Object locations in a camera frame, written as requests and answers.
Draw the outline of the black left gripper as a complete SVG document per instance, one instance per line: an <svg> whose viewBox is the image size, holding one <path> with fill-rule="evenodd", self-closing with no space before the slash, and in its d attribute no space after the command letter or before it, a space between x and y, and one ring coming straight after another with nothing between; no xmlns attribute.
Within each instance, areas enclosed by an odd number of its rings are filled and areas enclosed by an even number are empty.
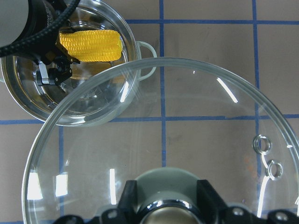
<svg viewBox="0 0 299 224"><path fill-rule="evenodd" d="M30 40L26 42L22 53L35 62L41 61L44 64L53 62L56 65L55 68L48 69L50 85L60 85L70 78L72 76L71 64L80 64L80 61L71 56L61 43L56 43L56 55L54 53L58 31L50 30L50 25L66 8L67 5L63 0L30 0L28 2L28 19L22 32L22 40L25 38Z"/></svg>

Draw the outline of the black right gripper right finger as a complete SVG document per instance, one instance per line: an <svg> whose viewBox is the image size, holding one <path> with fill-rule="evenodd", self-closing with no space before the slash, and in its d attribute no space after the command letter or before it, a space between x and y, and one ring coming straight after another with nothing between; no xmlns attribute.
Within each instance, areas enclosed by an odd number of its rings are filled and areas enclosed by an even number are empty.
<svg viewBox="0 0 299 224"><path fill-rule="evenodd" d="M297 224L299 217L287 210L274 210L259 218L240 206L228 206L208 180L197 180L199 217L206 224Z"/></svg>

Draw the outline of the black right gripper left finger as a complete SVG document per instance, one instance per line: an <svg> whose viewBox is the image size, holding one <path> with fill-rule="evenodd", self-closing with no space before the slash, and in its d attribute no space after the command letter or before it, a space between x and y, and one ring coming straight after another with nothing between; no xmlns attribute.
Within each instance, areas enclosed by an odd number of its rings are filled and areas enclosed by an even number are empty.
<svg viewBox="0 0 299 224"><path fill-rule="evenodd" d="M77 215L64 215L56 220L57 224L136 224L137 223L137 181L126 181L119 203L107 208L89 221Z"/></svg>

